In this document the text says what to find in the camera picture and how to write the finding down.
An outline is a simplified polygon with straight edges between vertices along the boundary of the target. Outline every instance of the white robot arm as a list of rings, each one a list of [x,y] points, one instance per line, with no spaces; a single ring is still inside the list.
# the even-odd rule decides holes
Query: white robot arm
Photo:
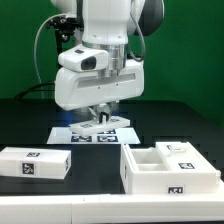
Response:
[[[141,23],[148,25],[142,25],[143,35],[157,29],[163,19],[163,1],[51,1],[75,17],[83,31],[81,44],[59,55],[62,68],[56,78],[55,100],[65,110],[90,107],[94,119],[72,125],[71,130],[90,135],[128,126],[128,120],[111,117],[114,102],[140,96],[144,90],[144,56],[127,59],[128,34],[140,33]],[[153,16],[159,12],[158,18],[153,17],[156,22],[147,21],[151,8]]]

